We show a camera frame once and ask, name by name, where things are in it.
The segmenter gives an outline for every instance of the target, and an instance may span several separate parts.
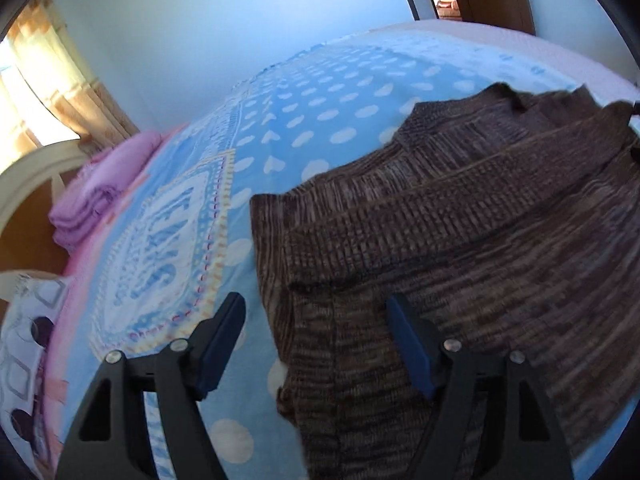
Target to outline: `blue polka dot bed sheet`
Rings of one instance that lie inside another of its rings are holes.
[[[219,388],[200,404],[204,423],[230,480],[305,479],[296,430],[276,412],[286,368],[258,294],[249,199],[380,148],[417,102],[465,98],[497,81],[532,92],[576,88],[519,54],[409,27],[319,45],[238,84],[164,145],[82,248],[59,322],[66,335],[50,348],[56,365],[47,374],[68,384],[48,410],[50,434],[63,443],[109,350],[155,352],[236,291],[246,323]],[[600,465],[637,402],[574,461],[577,480]],[[172,479],[152,395],[146,413],[159,477]]]

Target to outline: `curtain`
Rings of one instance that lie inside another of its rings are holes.
[[[0,173],[40,146],[20,117],[0,73]]]
[[[78,53],[52,0],[31,0],[7,40],[34,94],[82,138],[106,147],[138,131]]]

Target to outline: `metal screw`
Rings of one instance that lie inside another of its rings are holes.
[[[524,361],[526,361],[527,357],[520,350],[514,350],[509,354],[509,359],[512,363],[521,365]]]
[[[187,346],[189,346],[189,343],[186,339],[176,339],[171,341],[169,348],[174,352],[184,352],[187,349]]]
[[[443,346],[446,351],[455,353],[455,352],[460,352],[460,349],[462,348],[462,343],[457,339],[447,339],[444,342]]]
[[[120,359],[122,359],[122,352],[120,350],[111,350],[111,352],[104,357],[104,360],[110,365],[116,364]]]

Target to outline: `brown sweater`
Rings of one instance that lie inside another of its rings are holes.
[[[418,104],[392,142],[251,202],[279,408],[309,475],[398,478],[430,415],[385,324],[404,292],[475,351],[525,351],[577,455],[640,386],[632,106],[494,85]],[[478,441],[471,431],[461,469]]]

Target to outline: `pink blanket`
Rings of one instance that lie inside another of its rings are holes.
[[[133,182],[162,142],[149,131],[101,152],[78,173],[49,212],[54,241],[72,252]]]

